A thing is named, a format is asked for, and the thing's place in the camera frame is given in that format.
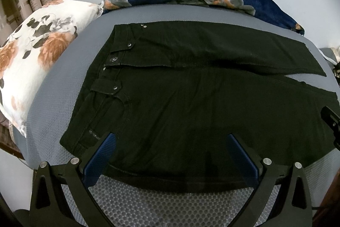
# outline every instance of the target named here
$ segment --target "rivet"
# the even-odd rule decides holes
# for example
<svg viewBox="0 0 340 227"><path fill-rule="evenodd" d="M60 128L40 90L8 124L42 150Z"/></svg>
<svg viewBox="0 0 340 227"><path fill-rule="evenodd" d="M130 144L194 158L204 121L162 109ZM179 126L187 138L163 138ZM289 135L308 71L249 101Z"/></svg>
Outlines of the rivet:
<svg viewBox="0 0 340 227"><path fill-rule="evenodd" d="M263 162L264 162L266 165L271 165L272 160L269 159L269 158L264 158L264 159L263 159Z"/></svg>
<svg viewBox="0 0 340 227"><path fill-rule="evenodd" d="M300 164L299 162L296 162L294 165L296 168L302 168L302 164Z"/></svg>
<svg viewBox="0 0 340 227"><path fill-rule="evenodd" d="M74 157L71 159L71 164L76 165L77 163L79 163L79 158Z"/></svg>
<svg viewBox="0 0 340 227"><path fill-rule="evenodd" d="M47 166L47 162L46 161L43 161L40 163L40 167L41 168L44 168L45 166Z"/></svg>

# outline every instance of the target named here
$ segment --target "white floral pillowcase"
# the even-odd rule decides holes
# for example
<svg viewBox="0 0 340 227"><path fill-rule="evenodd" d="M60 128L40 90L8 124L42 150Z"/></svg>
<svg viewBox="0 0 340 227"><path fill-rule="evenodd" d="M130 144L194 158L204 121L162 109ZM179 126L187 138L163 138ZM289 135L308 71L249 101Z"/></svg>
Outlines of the white floral pillowcase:
<svg viewBox="0 0 340 227"><path fill-rule="evenodd" d="M27 113L50 68L102 8L53 0L33 12L0 48L0 110L26 137Z"/></svg>

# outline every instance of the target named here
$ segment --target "black jeans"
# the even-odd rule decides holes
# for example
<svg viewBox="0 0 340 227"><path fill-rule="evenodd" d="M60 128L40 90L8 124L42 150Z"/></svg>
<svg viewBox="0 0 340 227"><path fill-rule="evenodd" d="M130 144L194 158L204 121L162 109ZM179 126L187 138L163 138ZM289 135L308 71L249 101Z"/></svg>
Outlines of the black jeans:
<svg viewBox="0 0 340 227"><path fill-rule="evenodd" d="M303 43L203 22L115 26L91 64L61 144L81 156L107 131L104 174L169 191L244 187L226 149L238 134L261 157L308 166L333 147L322 121L335 93L283 74L322 74Z"/></svg>

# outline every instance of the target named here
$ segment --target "gray mattress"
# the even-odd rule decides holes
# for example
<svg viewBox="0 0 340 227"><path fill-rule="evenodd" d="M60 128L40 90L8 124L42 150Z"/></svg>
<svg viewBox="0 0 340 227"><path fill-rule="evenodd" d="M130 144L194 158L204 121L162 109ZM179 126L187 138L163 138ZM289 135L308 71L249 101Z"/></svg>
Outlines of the gray mattress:
<svg viewBox="0 0 340 227"><path fill-rule="evenodd" d="M317 48L308 39L290 30L219 8L147 5L120 9L92 22L52 67L29 110L27 139L14 131L16 143L32 168L37 168L41 161L56 165L66 163L72 158L59 144L59 140L69 124L86 71L108 39L113 26L172 20L228 23L301 41L306 44L327 76L295 74L290 77L336 92L340 99L339 86ZM339 168L340 152L333 150L305 169L313 206L321 203ZM141 190L101 176L90 191L116 226L227 226L250 196L252 189L205 194L163 193ZM64 193L76 220L85 225L67 186L64 186ZM266 220L277 193L278 186L274 188L257 225Z"/></svg>

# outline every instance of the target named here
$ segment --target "white cord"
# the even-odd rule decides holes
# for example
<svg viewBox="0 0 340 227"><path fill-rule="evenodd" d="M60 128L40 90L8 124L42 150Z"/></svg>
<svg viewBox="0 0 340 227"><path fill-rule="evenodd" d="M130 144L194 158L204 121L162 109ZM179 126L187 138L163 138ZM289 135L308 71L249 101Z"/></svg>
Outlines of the white cord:
<svg viewBox="0 0 340 227"><path fill-rule="evenodd" d="M335 65L335 66L338 64L338 63L335 62L333 59L327 57L321 50L319 50L319 51L320 51L321 55L322 55L327 61L331 62L331 63L332 63L333 65Z"/></svg>

